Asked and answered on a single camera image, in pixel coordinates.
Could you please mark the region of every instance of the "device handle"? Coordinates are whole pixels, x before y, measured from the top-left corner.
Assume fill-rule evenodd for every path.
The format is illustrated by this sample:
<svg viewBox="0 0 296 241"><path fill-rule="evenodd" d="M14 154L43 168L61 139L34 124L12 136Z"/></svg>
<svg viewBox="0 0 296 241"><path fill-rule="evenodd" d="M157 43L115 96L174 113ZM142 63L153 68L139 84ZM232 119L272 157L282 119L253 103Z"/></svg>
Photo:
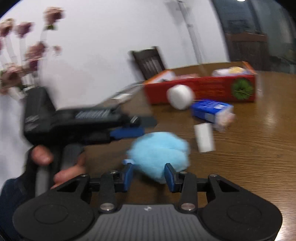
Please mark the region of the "device handle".
<svg viewBox="0 0 296 241"><path fill-rule="evenodd" d="M54 185L54 175L60 170L68 169L76 164L79 155L83 152L80 144L69 144L67 146L47 147L53 154L53 162L48 166L38 167L36 174L35 196L48 191Z"/></svg>

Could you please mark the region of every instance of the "white ball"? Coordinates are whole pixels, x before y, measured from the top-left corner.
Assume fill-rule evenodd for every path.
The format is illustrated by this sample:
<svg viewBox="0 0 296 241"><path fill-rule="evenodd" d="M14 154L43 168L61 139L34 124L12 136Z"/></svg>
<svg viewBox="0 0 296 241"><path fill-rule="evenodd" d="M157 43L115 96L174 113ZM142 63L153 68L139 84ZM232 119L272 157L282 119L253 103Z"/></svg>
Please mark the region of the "white ball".
<svg viewBox="0 0 296 241"><path fill-rule="evenodd" d="M175 85L167 91L168 102L178 110L187 109L195 99L192 89L186 85Z"/></svg>

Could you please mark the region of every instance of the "red cardboard box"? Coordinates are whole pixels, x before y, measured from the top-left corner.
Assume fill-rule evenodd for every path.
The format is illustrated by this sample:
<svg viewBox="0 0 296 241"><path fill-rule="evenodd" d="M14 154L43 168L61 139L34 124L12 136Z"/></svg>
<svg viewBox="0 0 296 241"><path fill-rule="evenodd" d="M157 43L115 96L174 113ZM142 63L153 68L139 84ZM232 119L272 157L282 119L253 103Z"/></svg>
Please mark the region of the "red cardboard box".
<svg viewBox="0 0 296 241"><path fill-rule="evenodd" d="M216 69L238 66L248 74L227 77L212 77ZM199 78L171 80L176 76L197 74ZM168 103L166 92L174 85L187 85L195 93L195 99L212 99L221 102L254 102L257 73L247 62L214 63L168 69L144 82L144 90L151 104Z"/></svg>

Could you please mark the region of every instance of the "blue stuffed toy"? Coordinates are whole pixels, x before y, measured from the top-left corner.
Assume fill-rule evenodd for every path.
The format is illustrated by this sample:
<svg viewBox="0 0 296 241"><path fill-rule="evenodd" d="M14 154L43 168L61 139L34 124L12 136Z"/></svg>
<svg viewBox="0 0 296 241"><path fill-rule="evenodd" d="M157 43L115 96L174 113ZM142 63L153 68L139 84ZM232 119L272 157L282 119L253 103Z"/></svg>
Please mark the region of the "blue stuffed toy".
<svg viewBox="0 0 296 241"><path fill-rule="evenodd" d="M189 166L189 145L187 141L169 132L154 132L139 137L132 143L124 163L135 168L153 180L165 183L164 167L170 163L177 171Z"/></svg>

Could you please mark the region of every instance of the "human hand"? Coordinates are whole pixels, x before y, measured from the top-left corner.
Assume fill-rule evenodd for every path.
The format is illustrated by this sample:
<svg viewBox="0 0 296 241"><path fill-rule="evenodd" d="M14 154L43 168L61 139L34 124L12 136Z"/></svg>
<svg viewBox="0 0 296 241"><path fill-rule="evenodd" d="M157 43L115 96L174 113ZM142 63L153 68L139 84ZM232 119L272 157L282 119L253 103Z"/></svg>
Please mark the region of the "human hand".
<svg viewBox="0 0 296 241"><path fill-rule="evenodd" d="M36 146L32 150L31 156L32 160L39 166L47 166L53 161L53 154L49 151L49 149L42 145ZM78 175L84 174L85 158L85 153L81 153L75 166L58 172L54 176L55 184L52 186L52 188L55 188Z"/></svg>

